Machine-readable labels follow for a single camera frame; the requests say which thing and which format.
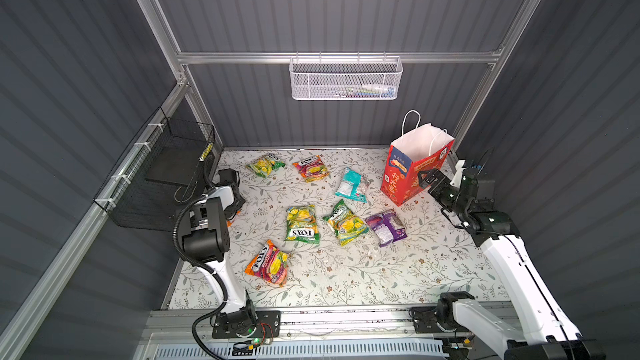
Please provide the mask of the red paper gift bag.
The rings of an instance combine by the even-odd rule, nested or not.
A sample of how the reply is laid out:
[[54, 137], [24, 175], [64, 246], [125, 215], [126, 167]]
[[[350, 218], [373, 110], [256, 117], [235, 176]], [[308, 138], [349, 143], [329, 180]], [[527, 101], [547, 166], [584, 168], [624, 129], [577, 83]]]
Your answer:
[[402, 206], [423, 191], [418, 174], [440, 169], [455, 142], [446, 129], [420, 122], [421, 114], [408, 110], [400, 137], [389, 147], [381, 190], [396, 206]]

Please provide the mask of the green yellow candy bag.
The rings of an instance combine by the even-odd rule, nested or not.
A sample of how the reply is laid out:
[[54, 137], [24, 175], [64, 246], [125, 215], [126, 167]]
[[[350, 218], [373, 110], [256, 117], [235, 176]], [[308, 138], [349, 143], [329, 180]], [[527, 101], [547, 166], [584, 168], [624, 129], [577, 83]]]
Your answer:
[[334, 231], [341, 246], [369, 231], [368, 225], [341, 199], [329, 215], [323, 216], [323, 221]]
[[272, 172], [285, 167], [286, 163], [275, 153], [265, 153], [246, 165], [247, 169], [261, 178], [267, 178]]

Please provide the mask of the green Fox's candy bag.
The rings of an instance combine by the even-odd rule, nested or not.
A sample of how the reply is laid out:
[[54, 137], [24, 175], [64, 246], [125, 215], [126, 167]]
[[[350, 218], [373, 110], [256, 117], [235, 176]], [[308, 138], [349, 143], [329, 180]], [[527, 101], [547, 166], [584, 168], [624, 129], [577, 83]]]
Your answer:
[[286, 217], [287, 241], [320, 244], [320, 232], [314, 205], [291, 206]]

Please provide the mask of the orange pink Fox's candy bag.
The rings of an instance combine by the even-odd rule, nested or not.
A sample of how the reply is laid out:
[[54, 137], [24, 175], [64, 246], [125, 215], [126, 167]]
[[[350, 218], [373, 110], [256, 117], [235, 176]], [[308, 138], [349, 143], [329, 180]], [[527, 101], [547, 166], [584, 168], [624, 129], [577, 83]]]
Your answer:
[[289, 255], [268, 240], [244, 272], [274, 285], [284, 285], [288, 276], [288, 260]]

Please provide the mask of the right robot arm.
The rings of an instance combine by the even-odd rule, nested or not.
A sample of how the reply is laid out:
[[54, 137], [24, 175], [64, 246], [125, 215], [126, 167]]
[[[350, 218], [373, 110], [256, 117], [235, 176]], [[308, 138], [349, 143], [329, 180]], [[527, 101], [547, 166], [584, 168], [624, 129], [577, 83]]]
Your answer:
[[477, 168], [465, 168], [458, 186], [439, 169], [421, 171], [418, 182], [441, 207], [458, 218], [492, 265], [510, 297], [521, 328], [515, 329], [486, 310], [469, 293], [441, 294], [429, 325], [455, 333], [465, 328], [501, 359], [604, 359], [594, 339], [586, 339], [561, 309], [536, 270], [513, 220], [478, 198]]

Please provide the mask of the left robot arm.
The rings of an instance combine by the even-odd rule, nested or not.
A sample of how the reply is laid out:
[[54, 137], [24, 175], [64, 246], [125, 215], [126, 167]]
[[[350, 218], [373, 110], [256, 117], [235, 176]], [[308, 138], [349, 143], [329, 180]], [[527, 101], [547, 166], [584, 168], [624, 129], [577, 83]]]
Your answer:
[[227, 253], [231, 248], [228, 222], [245, 204], [237, 170], [218, 171], [219, 182], [187, 202], [179, 211], [173, 244], [180, 258], [204, 276], [224, 313], [248, 306], [248, 294], [236, 280]]

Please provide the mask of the pink Fox's candy bag far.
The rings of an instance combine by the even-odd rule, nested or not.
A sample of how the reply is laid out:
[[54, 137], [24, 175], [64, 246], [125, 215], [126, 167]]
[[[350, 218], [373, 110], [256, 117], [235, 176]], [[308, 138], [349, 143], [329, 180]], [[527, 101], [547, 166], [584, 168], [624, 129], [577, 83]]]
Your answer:
[[330, 171], [324, 164], [320, 155], [313, 155], [296, 163], [293, 163], [301, 178], [306, 183], [318, 181], [330, 175]]

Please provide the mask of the yellow tube in black basket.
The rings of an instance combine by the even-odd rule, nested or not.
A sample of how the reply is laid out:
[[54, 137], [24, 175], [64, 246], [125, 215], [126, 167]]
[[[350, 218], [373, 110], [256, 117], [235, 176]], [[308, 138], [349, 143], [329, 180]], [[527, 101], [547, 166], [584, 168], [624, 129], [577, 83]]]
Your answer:
[[205, 150], [202, 151], [198, 161], [203, 163], [207, 159], [208, 155], [210, 155], [211, 151], [213, 151], [213, 146], [213, 143], [209, 143], [208, 146], [206, 146]]

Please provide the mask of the purple snack packet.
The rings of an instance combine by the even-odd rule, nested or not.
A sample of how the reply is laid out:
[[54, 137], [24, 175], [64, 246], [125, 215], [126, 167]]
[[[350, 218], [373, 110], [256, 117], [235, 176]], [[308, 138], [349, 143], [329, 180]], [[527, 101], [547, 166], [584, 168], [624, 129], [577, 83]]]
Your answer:
[[394, 210], [376, 213], [365, 219], [368, 227], [377, 235], [380, 248], [408, 237], [406, 228]]

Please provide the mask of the teal white snack packet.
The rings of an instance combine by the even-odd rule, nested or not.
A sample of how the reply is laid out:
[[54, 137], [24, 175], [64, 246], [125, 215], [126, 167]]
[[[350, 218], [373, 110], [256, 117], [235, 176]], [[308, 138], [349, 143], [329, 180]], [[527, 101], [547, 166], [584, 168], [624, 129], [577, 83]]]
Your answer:
[[355, 202], [366, 203], [368, 200], [367, 191], [371, 182], [371, 179], [361, 173], [351, 168], [345, 168], [335, 195]]

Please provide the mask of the items in white basket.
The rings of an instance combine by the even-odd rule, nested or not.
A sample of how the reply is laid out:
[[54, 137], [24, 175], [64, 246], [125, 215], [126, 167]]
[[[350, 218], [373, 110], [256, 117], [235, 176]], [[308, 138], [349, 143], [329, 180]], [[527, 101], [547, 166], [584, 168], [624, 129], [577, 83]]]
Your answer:
[[397, 96], [397, 88], [386, 84], [365, 84], [346, 87], [333, 92], [339, 98], [391, 98]]

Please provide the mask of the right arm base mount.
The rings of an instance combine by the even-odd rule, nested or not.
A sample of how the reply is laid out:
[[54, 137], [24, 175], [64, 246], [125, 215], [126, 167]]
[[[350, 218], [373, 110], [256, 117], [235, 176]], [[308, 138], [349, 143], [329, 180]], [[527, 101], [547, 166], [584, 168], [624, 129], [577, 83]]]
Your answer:
[[436, 306], [411, 307], [408, 315], [415, 333], [449, 333], [449, 330], [439, 322]]

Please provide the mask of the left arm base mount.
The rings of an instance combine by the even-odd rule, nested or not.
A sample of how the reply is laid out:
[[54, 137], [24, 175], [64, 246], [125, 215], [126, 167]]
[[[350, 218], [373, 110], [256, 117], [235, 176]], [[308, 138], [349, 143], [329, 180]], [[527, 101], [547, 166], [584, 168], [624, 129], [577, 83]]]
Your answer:
[[277, 338], [282, 313], [266, 310], [240, 310], [217, 315], [211, 326], [212, 338]]

